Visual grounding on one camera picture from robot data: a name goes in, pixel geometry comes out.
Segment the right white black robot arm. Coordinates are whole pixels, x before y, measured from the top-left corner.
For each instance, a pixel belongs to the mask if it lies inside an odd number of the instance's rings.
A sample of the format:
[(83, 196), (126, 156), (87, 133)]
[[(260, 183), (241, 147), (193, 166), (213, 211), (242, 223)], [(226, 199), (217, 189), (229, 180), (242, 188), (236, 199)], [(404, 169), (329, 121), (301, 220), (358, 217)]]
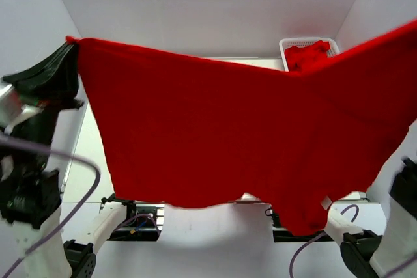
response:
[(356, 226), (334, 209), (324, 232), (339, 245), (355, 277), (416, 277), (416, 163), (404, 158), (394, 178), (383, 235)]

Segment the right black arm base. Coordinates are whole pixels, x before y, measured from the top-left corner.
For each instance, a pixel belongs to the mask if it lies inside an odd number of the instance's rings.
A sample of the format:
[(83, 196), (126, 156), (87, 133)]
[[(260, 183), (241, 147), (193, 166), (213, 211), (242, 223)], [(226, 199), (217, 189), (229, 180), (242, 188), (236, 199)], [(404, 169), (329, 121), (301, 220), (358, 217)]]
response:
[(318, 242), (332, 242), (332, 239), (325, 232), (320, 231), (308, 236), (294, 236), (287, 229), (283, 228), (279, 216), (272, 207), (265, 210), (265, 215), (272, 220), (272, 237), (274, 243), (306, 243), (315, 237)]

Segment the white plastic basket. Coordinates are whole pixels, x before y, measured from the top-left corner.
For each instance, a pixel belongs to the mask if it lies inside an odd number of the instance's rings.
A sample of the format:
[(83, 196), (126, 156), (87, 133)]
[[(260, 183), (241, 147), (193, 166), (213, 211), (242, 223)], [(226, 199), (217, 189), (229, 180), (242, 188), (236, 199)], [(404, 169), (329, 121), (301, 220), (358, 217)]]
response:
[(284, 69), (287, 72), (300, 72), (306, 67), (340, 53), (336, 42), (331, 38), (284, 38), (280, 40), (279, 45)]

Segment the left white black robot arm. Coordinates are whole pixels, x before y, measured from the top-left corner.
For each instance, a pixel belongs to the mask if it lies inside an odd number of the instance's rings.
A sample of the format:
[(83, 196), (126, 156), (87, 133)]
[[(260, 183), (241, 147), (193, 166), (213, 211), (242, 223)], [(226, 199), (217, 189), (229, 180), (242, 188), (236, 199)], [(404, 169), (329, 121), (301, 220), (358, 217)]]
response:
[(1, 219), (12, 227), (17, 265), (28, 277), (91, 277), (96, 256), (120, 225), (137, 219), (127, 202), (107, 202), (78, 238), (64, 241), (59, 171), (47, 171), (59, 113), (79, 109), (77, 44), (65, 43), (43, 61), (1, 81)]

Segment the red t shirt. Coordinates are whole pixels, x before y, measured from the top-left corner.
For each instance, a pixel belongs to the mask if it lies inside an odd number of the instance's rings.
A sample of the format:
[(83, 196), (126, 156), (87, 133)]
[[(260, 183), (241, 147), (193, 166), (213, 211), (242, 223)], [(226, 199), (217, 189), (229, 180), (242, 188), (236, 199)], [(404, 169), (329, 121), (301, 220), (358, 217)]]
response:
[(416, 120), (416, 23), (301, 72), (95, 38), (67, 42), (122, 199), (205, 208), (249, 193), (296, 236), (365, 191)]

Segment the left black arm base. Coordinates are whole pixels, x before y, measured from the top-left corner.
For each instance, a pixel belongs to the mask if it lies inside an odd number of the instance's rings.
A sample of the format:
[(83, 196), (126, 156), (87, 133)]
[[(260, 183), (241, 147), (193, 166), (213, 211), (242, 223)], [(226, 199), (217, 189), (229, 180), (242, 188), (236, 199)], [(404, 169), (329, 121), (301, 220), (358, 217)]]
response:
[(129, 222), (114, 230), (108, 241), (156, 242), (164, 223), (164, 205), (133, 202), (124, 206), (125, 221)]

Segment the red shirts pile in basket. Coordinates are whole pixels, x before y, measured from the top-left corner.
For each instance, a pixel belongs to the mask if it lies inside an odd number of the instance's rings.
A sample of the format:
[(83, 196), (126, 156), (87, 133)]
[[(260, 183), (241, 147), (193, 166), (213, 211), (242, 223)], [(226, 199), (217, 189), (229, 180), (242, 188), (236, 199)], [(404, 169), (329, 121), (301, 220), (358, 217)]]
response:
[(290, 72), (301, 72), (305, 68), (327, 59), (329, 49), (330, 43), (322, 40), (306, 47), (291, 46), (287, 48), (284, 55), (288, 70)]

